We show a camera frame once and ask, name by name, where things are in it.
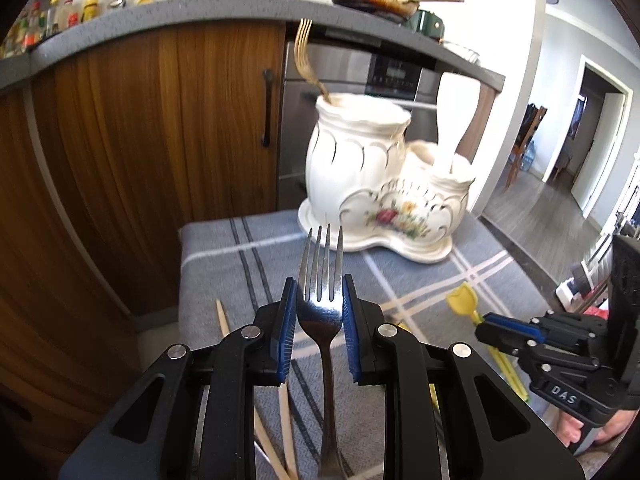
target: floral pattern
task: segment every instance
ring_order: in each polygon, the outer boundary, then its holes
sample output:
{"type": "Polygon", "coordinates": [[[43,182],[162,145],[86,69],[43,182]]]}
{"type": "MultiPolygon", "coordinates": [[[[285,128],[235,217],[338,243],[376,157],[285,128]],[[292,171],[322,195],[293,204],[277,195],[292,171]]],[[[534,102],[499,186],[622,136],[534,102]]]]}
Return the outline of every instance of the floral pattern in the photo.
{"type": "Polygon", "coordinates": [[[424,238],[431,230],[427,227],[427,219],[413,213],[417,208],[415,202],[409,200],[398,206],[396,200],[392,200],[390,206],[380,207],[377,212],[370,213],[367,225],[372,222],[376,225],[391,228],[400,232],[411,240],[424,238]]]}

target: gold fork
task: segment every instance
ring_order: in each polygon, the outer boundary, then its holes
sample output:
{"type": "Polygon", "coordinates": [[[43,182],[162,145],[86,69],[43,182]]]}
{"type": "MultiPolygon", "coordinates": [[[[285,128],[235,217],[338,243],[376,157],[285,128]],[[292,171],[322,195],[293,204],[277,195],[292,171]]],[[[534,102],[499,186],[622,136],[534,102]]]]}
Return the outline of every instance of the gold fork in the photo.
{"type": "Polygon", "coordinates": [[[298,69],[298,73],[302,76],[302,78],[312,85],[317,86],[322,92],[322,97],[329,104],[332,104],[331,98],[329,97],[329,91],[326,89],[326,86],[322,84],[322,82],[318,79],[316,72],[311,67],[311,63],[309,63],[309,57],[306,52],[306,44],[309,40],[309,32],[311,31],[311,20],[303,18],[300,20],[300,25],[298,26],[298,33],[296,34],[296,43],[294,44],[294,60],[296,62],[296,68],[298,69]]]}

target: silver fork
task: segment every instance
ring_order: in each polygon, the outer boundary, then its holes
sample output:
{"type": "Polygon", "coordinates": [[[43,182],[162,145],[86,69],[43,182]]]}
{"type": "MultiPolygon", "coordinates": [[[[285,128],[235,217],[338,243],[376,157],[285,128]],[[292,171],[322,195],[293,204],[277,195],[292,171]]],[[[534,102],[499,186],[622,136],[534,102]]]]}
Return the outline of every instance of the silver fork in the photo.
{"type": "Polygon", "coordinates": [[[335,252],[334,272],[329,270],[329,244],[331,226],[326,227],[324,259],[318,268],[320,258],[320,240],[322,227],[318,228],[318,240],[311,264],[311,276],[307,282],[308,256],[311,245],[309,231],[305,250],[302,253],[300,272],[298,273],[298,296],[296,309],[298,322],[302,330],[313,339],[320,349],[322,360],[322,378],[324,381],[324,422],[322,424],[322,448],[318,478],[322,480],[345,480],[347,475],[342,469],[342,460],[338,450],[338,436],[335,431],[334,406],[334,367],[331,362],[331,341],[340,332],[342,326],[342,226],[338,234],[335,252]]]}

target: wooden cabinet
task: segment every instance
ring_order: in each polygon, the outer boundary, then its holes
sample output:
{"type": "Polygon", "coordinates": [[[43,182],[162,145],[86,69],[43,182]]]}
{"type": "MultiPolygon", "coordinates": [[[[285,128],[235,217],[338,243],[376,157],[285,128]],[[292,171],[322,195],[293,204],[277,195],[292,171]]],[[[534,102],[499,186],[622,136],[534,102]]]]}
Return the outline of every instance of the wooden cabinet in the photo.
{"type": "Polygon", "coordinates": [[[0,96],[0,124],[0,417],[55,478],[134,381],[138,352],[53,205],[22,91],[0,96]]]}
{"type": "Polygon", "coordinates": [[[275,210],[284,33],[275,22],[153,30],[33,81],[62,203],[134,314],[177,305],[184,224],[275,210]]]}

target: white door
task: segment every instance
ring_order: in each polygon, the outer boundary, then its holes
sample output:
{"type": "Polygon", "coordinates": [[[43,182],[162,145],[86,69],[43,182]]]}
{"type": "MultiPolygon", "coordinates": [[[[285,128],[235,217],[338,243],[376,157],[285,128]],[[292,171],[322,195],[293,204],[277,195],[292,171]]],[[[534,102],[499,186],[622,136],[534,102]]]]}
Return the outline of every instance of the white door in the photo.
{"type": "Polygon", "coordinates": [[[623,94],[604,95],[602,113],[593,136],[593,144],[584,159],[578,178],[575,179],[574,186],[571,188],[571,194],[583,211],[598,185],[604,167],[607,165],[622,120],[624,103],[625,96],[623,94]]]}

